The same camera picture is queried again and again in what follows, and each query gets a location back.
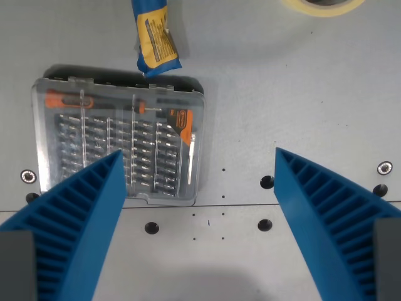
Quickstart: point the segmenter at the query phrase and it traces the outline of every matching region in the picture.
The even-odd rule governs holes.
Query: masking tape roll
[[[283,0],[284,3],[304,14],[315,17],[335,17],[349,13],[365,0]]]

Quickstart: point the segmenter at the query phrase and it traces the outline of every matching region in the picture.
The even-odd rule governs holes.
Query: screwdriver bit set
[[[42,192],[120,149],[128,191],[125,207],[143,201],[195,203],[201,93],[46,78],[33,90]]]

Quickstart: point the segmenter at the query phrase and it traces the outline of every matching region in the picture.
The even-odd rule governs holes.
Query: small hole
[[[32,203],[35,199],[39,197],[37,193],[28,193],[25,197],[25,200],[28,204]]]
[[[159,226],[157,223],[151,221],[145,225],[145,231],[146,233],[151,235],[156,234],[157,232],[159,232]]]
[[[261,186],[264,189],[271,189],[274,186],[274,177],[272,176],[264,176],[261,179]]]
[[[388,192],[388,187],[387,185],[384,184],[379,184],[373,189],[373,193],[376,194],[377,196],[380,196],[381,198],[384,197]]]
[[[267,232],[273,227],[273,223],[269,219],[262,219],[258,223],[258,229],[261,230],[262,232]]]

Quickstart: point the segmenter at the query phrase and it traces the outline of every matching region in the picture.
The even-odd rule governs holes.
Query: mounting hole
[[[377,196],[380,196],[381,198],[384,197],[388,192],[388,187],[387,185],[384,184],[379,184],[373,189],[373,193],[376,194]]]
[[[28,193],[25,197],[25,200],[28,204],[31,204],[35,199],[39,197],[37,193]]]
[[[159,225],[151,221],[145,225],[145,231],[146,233],[151,235],[156,234],[157,232],[159,232]]]
[[[36,182],[36,174],[29,169],[21,171],[21,180],[26,184],[32,184]]]
[[[377,172],[382,176],[389,174],[393,169],[393,164],[390,161],[384,161],[377,166]]]
[[[261,230],[262,232],[267,232],[273,227],[273,223],[271,222],[270,219],[262,219],[258,223],[258,229]]]
[[[272,176],[264,176],[261,179],[261,186],[263,189],[271,189],[274,186],[274,177]]]

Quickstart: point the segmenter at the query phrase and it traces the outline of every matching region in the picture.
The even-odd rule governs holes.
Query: blue package
[[[167,0],[132,0],[138,29],[138,69],[146,77],[181,68],[167,28]]]

